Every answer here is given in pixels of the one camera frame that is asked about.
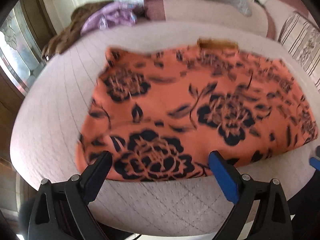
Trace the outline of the orange black floral garment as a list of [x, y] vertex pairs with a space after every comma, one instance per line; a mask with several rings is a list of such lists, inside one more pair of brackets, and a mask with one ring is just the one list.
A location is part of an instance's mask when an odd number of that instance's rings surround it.
[[244, 166], [318, 137], [311, 107], [280, 59], [200, 45], [138, 53], [109, 47], [80, 131], [83, 171], [112, 155], [108, 179], [211, 175], [210, 152]]

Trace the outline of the striped floral pillow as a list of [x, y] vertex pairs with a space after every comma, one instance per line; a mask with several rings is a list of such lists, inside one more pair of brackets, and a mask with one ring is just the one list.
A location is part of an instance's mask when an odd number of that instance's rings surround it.
[[278, 42], [319, 89], [319, 27], [294, 11], [285, 21]]

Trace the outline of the brown garment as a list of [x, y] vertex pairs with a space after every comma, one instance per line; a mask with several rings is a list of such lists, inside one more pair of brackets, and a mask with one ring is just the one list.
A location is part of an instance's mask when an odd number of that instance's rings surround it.
[[56, 54], [63, 54], [81, 37], [81, 29], [88, 18], [102, 9], [104, 6], [113, 3], [114, 0], [86, 3], [77, 7], [71, 15], [71, 23], [55, 35], [44, 46], [41, 54], [43, 60], [49, 61]]

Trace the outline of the purple crumpled garment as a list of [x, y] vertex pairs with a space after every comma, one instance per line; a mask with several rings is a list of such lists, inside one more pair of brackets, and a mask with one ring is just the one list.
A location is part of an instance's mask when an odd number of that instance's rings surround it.
[[84, 36], [96, 29], [111, 29], [118, 25], [133, 26], [142, 14], [144, 7], [139, 3], [112, 2], [89, 16], [81, 28], [80, 35]]

